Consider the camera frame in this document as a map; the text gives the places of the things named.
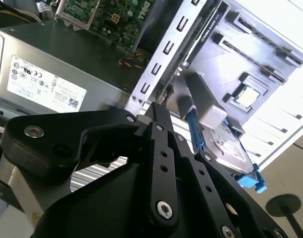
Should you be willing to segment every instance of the motherboard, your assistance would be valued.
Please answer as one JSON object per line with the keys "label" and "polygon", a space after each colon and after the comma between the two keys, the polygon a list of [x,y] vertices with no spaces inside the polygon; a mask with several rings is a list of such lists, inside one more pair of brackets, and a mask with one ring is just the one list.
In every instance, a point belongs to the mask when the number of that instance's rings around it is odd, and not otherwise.
{"label": "motherboard", "polygon": [[[101,0],[89,32],[130,49],[138,40],[155,0]],[[69,0],[64,13],[88,22],[97,0]]]}

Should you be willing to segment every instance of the hole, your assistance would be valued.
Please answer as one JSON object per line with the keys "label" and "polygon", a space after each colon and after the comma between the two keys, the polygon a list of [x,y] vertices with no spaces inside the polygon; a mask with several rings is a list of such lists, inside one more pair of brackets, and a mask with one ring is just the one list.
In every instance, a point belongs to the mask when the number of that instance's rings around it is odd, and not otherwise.
{"label": "hole", "polygon": [[151,73],[152,73],[153,75],[157,75],[158,72],[159,72],[159,70],[160,70],[160,68],[161,68],[161,65],[158,65],[158,63],[156,63],[155,66],[153,67]]}
{"label": "hole", "polygon": [[52,146],[52,152],[59,158],[69,158],[72,156],[72,148],[69,145],[56,143]]}
{"label": "hole", "polygon": [[168,155],[166,154],[166,152],[164,152],[164,151],[161,151],[161,155],[163,156],[163,157],[167,157]]}
{"label": "hole", "polygon": [[263,228],[262,229],[262,232],[264,233],[264,235],[267,237],[267,238],[274,238],[274,236],[272,235],[272,233],[267,230],[266,228]]}
{"label": "hole", "polygon": [[32,128],[32,129],[30,129],[29,131],[30,131],[32,134],[35,134],[35,135],[37,135],[37,134],[39,133],[39,130],[36,129],[36,128]]}
{"label": "hole", "polygon": [[161,209],[162,209],[162,211],[164,212],[164,213],[168,213],[169,212],[169,208],[166,206],[166,205],[162,205],[161,206]]}
{"label": "hole", "polygon": [[191,1],[191,3],[192,3],[194,6],[198,5],[199,2],[200,2],[200,0],[192,0],[192,1]]}
{"label": "hole", "polygon": [[168,41],[168,43],[167,43],[165,49],[163,50],[163,52],[164,52],[166,55],[168,55],[168,54],[170,53],[170,51],[172,50],[173,45],[174,45],[174,43],[171,43],[171,41]]}
{"label": "hole", "polygon": [[208,192],[212,192],[212,189],[208,185],[205,186],[205,188],[207,189]]}
{"label": "hole", "polygon": [[147,90],[148,90],[149,88],[150,88],[150,84],[147,85],[147,87],[146,87],[146,83],[144,83],[144,85],[143,85],[143,87],[142,87],[142,89],[141,89],[141,93],[146,94],[146,93],[147,93]]}
{"label": "hole", "polygon": [[183,31],[183,29],[185,28],[185,26],[187,25],[187,22],[189,20],[188,19],[185,19],[185,17],[183,16],[177,26],[177,30],[178,31]]}
{"label": "hole", "polygon": [[233,237],[233,234],[232,234],[229,230],[225,231],[225,234],[226,234],[226,236],[229,237],[229,238],[232,238],[232,237]]}
{"label": "hole", "polygon": [[160,168],[161,168],[162,171],[168,172],[168,169],[165,165],[161,165]]}

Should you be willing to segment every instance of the regulatory label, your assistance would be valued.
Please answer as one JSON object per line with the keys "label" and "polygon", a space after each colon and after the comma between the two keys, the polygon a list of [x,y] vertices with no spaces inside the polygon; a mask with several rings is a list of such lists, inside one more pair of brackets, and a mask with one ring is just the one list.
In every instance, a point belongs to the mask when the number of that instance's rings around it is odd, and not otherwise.
{"label": "regulatory label", "polygon": [[243,155],[243,149],[240,143],[236,140],[232,134],[230,128],[221,123],[215,130],[211,130],[215,143],[220,149],[234,158],[237,158],[243,162],[246,162],[246,158]]}
{"label": "regulatory label", "polygon": [[87,90],[13,56],[7,90],[59,113],[80,110]]}

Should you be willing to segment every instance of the metal expansion slot bracket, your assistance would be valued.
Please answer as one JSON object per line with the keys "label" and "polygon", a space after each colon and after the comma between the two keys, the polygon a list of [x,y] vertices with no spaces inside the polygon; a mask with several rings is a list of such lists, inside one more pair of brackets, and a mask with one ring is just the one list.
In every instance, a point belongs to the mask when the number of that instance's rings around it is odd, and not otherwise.
{"label": "metal expansion slot bracket", "polygon": [[152,94],[207,0],[184,0],[125,107],[137,115]]}

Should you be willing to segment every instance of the metal rod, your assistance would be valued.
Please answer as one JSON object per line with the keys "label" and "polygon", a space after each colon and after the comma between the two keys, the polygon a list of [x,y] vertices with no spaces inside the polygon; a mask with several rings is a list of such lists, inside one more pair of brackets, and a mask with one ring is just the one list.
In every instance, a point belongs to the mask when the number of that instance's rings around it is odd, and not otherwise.
{"label": "metal rod", "polygon": [[282,206],[281,210],[285,214],[285,216],[286,216],[288,222],[290,223],[290,225],[292,226],[292,228],[294,229],[297,237],[303,238],[303,230],[302,230],[301,226],[299,225],[299,223],[297,222],[297,220],[295,219],[295,217],[293,216],[293,214],[291,213],[289,207]]}

